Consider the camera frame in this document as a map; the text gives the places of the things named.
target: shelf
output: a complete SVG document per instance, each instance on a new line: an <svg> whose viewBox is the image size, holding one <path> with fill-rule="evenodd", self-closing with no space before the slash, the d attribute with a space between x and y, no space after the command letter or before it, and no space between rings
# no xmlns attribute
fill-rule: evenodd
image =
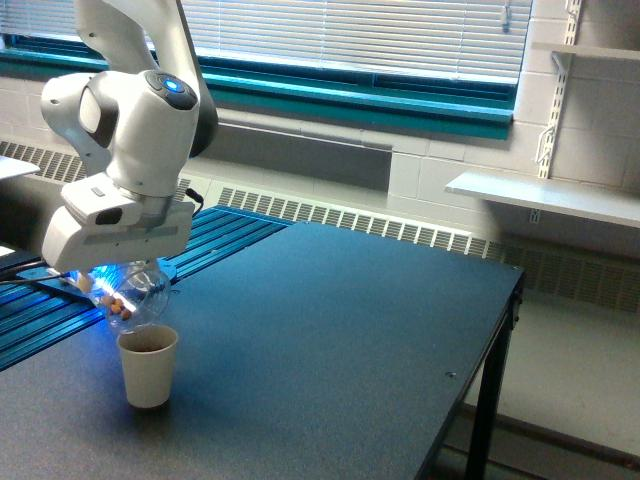
<svg viewBox="0 0 640 480"><path fill-rule="evenodd" d="M14 160L13 158L0 155L0 180L19 177L20 175L27 175L38 171L40 171L40 169L32 163Z"/></svg>
<svg viewBox="0 0 640 480"><path fill-rule="evenodd" d="M518 174L465 172L446 191L601 222L640 227L640 194Z"/></svg>
<svg viewBox="0 0 640 480"><path fill-rule="evenodd" d="M558 54L575 55L584 58L602 58L613 60L640 61L640 51L619 48L587 47L581 45L563 45L560 43L533 42L537 50L550 50Z"/></svg>

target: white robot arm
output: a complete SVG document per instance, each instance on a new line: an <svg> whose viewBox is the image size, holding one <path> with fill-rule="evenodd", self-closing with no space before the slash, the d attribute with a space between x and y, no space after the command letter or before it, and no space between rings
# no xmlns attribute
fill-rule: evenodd
<svg viewBox="0 0 640 480"><path fill-rule="evenodd" d="M179 0L75 5L83 40L120 71L67 75L45 86L43 116L76 148L90 176L62 189L65 206L51 219L43 257L64 272L177 254L193 211L173 201L178 174L217 125L182 6Z"/></svg>

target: blue metal rail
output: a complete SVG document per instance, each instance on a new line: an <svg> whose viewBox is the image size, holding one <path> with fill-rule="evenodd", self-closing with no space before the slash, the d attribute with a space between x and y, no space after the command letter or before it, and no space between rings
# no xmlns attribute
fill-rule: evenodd
<svg viewBox="0 0 640 480"><path fill-rule="evenodd" d="M282 230L291 222L228 207L204 210L193 221L180 255L168 258L176 281ZM0 286L0 371L102 319L88 302L37 285Z"/></svg>

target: window blinds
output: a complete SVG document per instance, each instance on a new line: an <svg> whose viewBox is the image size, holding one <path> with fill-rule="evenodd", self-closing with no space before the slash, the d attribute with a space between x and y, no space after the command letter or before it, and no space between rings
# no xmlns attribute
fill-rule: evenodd
<svg viewBox="0 0 640 480"><path fill-rule="evenodd" d="M516 83L532 0L183 0L203 56ZM77 38L73 0L0 0L3 33Z"/></svg>

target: white paper cup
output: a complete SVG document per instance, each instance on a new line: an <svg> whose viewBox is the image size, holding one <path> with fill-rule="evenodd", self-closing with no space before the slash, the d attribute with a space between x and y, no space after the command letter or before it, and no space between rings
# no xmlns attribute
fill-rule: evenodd
<svg viewBox="0 0 640 480"><path fill-rule="evenodd" d="M165 325L147 325L118 337L127 401L154 408L169 399L178 334Z"/></svg>

